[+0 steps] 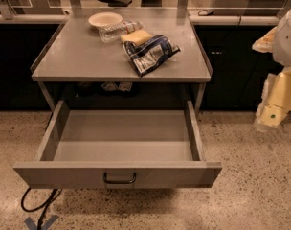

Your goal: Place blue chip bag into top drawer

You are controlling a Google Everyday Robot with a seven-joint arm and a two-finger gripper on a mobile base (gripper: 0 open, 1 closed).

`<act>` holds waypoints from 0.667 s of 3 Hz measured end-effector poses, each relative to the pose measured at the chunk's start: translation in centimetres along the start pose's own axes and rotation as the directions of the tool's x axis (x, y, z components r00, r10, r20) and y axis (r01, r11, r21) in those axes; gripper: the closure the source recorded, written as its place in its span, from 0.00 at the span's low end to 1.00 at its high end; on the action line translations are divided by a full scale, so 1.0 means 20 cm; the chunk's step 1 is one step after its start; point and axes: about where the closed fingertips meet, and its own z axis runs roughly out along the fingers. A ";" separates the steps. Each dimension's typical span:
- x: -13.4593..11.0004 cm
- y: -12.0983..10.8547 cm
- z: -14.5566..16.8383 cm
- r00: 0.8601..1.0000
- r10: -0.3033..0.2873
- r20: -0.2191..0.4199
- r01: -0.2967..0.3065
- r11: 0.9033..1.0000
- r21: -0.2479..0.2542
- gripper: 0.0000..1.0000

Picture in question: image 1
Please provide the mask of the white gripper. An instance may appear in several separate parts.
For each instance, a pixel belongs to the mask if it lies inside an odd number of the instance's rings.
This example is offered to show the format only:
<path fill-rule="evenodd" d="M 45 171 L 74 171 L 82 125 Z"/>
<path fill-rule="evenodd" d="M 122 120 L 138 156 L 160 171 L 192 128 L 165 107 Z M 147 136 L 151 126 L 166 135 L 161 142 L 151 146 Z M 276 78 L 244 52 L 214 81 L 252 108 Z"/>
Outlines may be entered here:
<path fill-rule="evenodd" d="M 272 53 L 276 30 L 277 28 L 274 27 L 256 40 L 252 49 L 261 53 Z M 287 115 L 285 111 L 291 111 L 291 67 L 285 67 L 277 76 L 274 74 L 267 76 L 263 84 L 254 128 L 260 132 L 277 128 Z"/>

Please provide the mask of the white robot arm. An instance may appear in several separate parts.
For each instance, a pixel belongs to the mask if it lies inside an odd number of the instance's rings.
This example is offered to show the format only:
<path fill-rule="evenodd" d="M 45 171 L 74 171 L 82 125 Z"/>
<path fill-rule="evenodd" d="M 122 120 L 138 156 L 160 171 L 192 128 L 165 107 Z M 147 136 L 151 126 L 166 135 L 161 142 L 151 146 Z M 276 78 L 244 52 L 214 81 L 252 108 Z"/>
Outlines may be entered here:
<path fill-rule="evenodd" d="M 269 74 L 263 85 L 254 126 L 264 132 L 277 128 L 291 111 L 291 9 L 252 49 L 271 53 L 273 60 L 283 66 L 277 75 Z"/>

